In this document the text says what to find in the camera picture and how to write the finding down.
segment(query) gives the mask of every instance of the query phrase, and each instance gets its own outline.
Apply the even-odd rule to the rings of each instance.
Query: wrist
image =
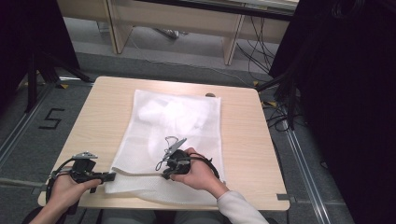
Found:
[[[67,208],[59,205],[58,203],[51,203],[50,201],[43,207],[40,213],[31,221],[36,224],[55,223],[61,215],[66,212]]]
[[[229,191],[229,189],[219,179],[214,178],[210,181],[207,191],[218,199],[225,192]]]

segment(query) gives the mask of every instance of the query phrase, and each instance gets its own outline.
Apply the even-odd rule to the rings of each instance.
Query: person's left hand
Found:
[[[100,179],[94,179],[78,184],[70,175],[59,175],[52,187],[48,203],[30,223],[55,223],[68,207],[78,202],[87,189],[96,188],[101,182]]]

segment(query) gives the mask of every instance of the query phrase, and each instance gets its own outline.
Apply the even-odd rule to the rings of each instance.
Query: finger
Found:
[[[93,179],[87,182],[82,183],[84,185],[85,189],[93,189],[98,187],[102,183],[102,180],[100,179]]]
[[[187,148],[187,149],[184,150],[184,151],[185,151],[187,154],[197,153],[193,147],[189,147],[189,148]]]
[[[186,176],[186,175],[171,175],[170,177],[171,177],[171,179],[174,180],[174,181],[184,183],[184,177],[185,177],[185,176]]]

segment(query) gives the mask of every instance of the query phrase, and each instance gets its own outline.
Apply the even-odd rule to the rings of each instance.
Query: black device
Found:
[[[182,140],[177,141],[170,146],[168,149],[165,150],[165,155],[163,156],[163,160],[158,162],[157,167],[155,170],[160,170],[161,165],[164,161],[166,161],[166,166],[169,168],[163,171],[162,177],[165,179],[169,179],[170,175],[186,175],[191,168],[191,160],[198,160],[203,161],[209,168],[213,171],[215,177],[219,178],[219,172],[216,167],[212,164],[212,159],[208,160],[205,156],[199,153],[191,153],[190,155],[187,154],[185,151],[178,149],[187,139],[183,138]]]
[[[53,185],[55,184],[55,180],[60,175],[70,175],[74,181],[77,183],[83,183],[86,181],[90,181],[93,179],[100,179],[101,184],[107,181],[114,181],[116,178],[116,173],[96,173],[92,169],[95,166],[96,162],[91,159],[97,159],[98,157],[91,154],[90,152],[82,152],[77,155],[74,155],[71,159],[62,163],[58,169],[52,171],[49,176],[49,183],[46,187],[46,202],[49,201],[50,195],[52,193]],[[67,163],[70,161],[74,161],[72,167],[65,167]],[[95,193],[96,188],[90,190],[90,193]],[[30,223],[37,214],[41,211],[43,207],[37,207],[32,212],[30,212],[23,220],[22,224]],[[74,215],[78,208],[78,202],[70,206],[67,211],[62,214],[62,216],[57,220],[57,224],[62,224],[66,220],[67,215]]]

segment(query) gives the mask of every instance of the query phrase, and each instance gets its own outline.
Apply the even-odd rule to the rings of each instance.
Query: metal bar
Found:
[[[163,4],[163,5],[176,6],[176,7],[191,7],[191,8],[204,9],[204,10],[226,12],[226,13],[260,17],[260,18],[268,18],[279,21],[290,21],[293,16],[292,12],[289,13],[289,12],[277,12],[277,11],[264,11],[262,9],[257,9],[253,7],[239,7],[239,6],[225,5],[219,3],[209,3],[209,2],[192,1],[192,0],[191,1],[135,0],[135,1]]]
[[[289,126],[289,124],[286,121],[283,121],[283,125],[285,128]],[[295,134],[295,131],[288,129],[287,131],[288,134],[288,139],[290,142],[290,146],[292,149],[292,152],[294,154],[294,157],[297,160],[297,165],[300,169],[300,172],[302,174],[302,178],[306,187],[306,191],[308,193],[308,196],[312,202],[312,206],[314,207],[315,214],[317,215],[318,218],[318,223],[319,224],[331,224],[332,222],[330,221],[329,214],[327,212],[325,203],[323,202],[320,193],[318,191],[318,187],[315,183],[315,180],[309,170],[308,164],[305,160],[304,153],[300,148],[300,144],[298,142],[297,136]]]
[[[44,183],[37,183],[26,180],[14,180],[9,178],[0,178],[0,185],[3,186],[16,186],[16,187],[35,187],[41,188]]]
[[[45,98],[53,90],[53,88],[54,88],[54,84],[52,83],[47,84],[47,86],[38,95],[38,100],[35,106],[29,111],[29,113],[25,113],[23,115],[20,122],[18,122],[14,130],[11,132],[11,134],[7,137],[6,141],[0,147],[0,169],[1,167],[3,167],[4,163],[6,163],[8,156],[11,154],[15,146],[19,143],[27,127],[35,117],[36,112],[40,108]]]

